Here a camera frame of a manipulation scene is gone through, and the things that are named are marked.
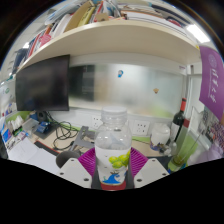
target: purple banner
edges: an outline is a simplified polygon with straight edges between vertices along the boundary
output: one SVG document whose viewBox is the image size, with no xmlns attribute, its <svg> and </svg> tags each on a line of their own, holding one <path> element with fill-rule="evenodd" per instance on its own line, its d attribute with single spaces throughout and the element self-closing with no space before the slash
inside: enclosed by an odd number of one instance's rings
<svg viewBox="0 0 224 224">
<path fill-rule="evenodd" d="M 219 53 L 201 46 L 202 83 L 199 100 L 221 120 L 224 109 L 224 69 Z"/>
</svg>

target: computer monitor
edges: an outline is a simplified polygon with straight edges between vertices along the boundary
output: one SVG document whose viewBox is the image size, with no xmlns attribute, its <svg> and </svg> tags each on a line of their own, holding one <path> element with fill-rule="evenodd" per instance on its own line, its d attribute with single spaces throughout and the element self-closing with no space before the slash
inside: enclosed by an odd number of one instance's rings
<svg viewBox="0 0 224 224">
<path fill-rule="evenodd" d="M 18 111 L 68 111 L 69 55 L 46 59 L 16 75 Z"/>
</svg>

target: wall outlet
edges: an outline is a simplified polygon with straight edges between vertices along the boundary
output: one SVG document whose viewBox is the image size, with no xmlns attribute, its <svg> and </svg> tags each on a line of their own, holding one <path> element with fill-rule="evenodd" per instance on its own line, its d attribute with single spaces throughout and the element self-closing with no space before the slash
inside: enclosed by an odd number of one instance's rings
<svg viewBox="0 0 224 224">
<path fill-rule="evenodd" d="M 103 124 L 101 116 L 92 115 L 92 128 L 97 129 L 101 124 Z"/>
<path fill-rule="evenodd" d="M 147 136 L 149 130 L 149 121 L 138 121 L 135 120 L 132 134 L 133 135 L 140 135 L 140 136 Z"/>
</svg>

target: bookshelf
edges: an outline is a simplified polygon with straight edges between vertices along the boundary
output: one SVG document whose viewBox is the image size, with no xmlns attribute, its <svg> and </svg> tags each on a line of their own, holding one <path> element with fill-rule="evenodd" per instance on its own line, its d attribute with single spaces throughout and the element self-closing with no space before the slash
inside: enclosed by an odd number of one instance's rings
<svg viewBox="0 0 224 224">
<path fill-rule="evenodd" d="M 77 27 L 57 36 L 31 55 L 18 71 L 41 60 L 123 52 L 153 55 L 184 65 L 201 61 L 200 51 L 175 30 L 142 21 L 103 21 Z"/>
</svg>

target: paper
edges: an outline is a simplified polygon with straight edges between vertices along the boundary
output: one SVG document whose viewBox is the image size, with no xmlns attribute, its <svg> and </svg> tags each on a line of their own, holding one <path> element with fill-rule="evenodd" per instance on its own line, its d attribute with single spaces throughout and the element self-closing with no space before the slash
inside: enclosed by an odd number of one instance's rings
<svg viewBox="0 0 224 224">
<path fill-rule="evenodd" d="M 33 156 L 27 164 L 39 167 L 52 174 L 56 174 L 59 171 L 59 167 L 56 164 L 56 156 L 44 149 L 38 149 L 35 156 Z"/>
<path fill-rule="evenodd" d="M 9 151 L 8 156 L 10 160 L 26 163 L 37 151 L 38 148 L 29 139 L 25 138 Z"/>
<path fill-rule="evenodd" d="M 202 83 L 199 100 L 221 120 L 224 110 L 224 70 L 221 56 L 215 50 L 200 46 Z"/>
</svg>

